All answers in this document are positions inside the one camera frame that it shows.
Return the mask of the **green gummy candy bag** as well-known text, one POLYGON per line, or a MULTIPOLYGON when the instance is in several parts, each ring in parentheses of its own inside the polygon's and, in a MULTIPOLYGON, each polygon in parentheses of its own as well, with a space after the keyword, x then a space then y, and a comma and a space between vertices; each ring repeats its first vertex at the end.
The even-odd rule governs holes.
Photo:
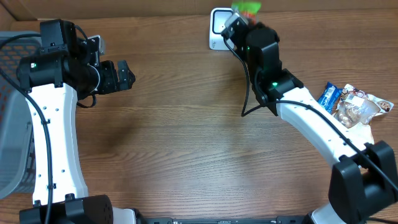
POLYGON ((250 23, 256 24, 258 22, 258 13, 262 7, 259 1, 233 1, 231 8, 233 11, 239 12, 250 23))

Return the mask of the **blue Oreo cookie pack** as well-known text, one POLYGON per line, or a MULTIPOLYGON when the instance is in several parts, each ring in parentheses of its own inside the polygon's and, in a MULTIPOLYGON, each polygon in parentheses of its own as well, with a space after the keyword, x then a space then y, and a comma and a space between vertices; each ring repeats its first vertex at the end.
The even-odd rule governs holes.
POLYGON ((325 86, 324 92, 317 101, 327 112, 331 113, 342 91, 342 88, 338 88, 334 84, 328 82, 325 86))

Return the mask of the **beige paper snack bag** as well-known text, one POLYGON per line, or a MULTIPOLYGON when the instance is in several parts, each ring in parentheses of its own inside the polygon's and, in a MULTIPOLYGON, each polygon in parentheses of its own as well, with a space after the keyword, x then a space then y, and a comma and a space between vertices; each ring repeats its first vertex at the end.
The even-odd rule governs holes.
POLYGON ((375 116, 387 114, 393 107, 394 104, 390 101, 346 84, 333 116, 348 128, 348 131, 374 144, 370 126, 371 120, 375 116))

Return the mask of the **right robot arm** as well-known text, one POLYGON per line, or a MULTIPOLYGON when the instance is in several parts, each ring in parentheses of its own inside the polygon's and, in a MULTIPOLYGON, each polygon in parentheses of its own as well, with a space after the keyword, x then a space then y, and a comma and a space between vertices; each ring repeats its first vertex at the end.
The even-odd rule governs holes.
POLYGON ((279 59, 275 30, 258 23, 244 38, 246 61, 259 101, 290 123, 331 167, 328 203, 304 223, 365 223, 397 202, 397 166, 384 141, 371 144, 351 133, 313 98, 279 59))

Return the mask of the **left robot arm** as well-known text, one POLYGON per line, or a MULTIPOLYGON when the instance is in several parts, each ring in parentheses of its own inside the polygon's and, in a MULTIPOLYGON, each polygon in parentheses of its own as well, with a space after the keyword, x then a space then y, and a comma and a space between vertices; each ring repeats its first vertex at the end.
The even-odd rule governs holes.
POLYGON ((101 61, 100 36, 61 19, 40 23, 41 48, 21 59, 17 76, 34 132, 34 206, 21 223, 135 223, 134 210, 91 196, 80 167, 76 109, 80 100, 129 90, 135 76, 123 60, 101 61))

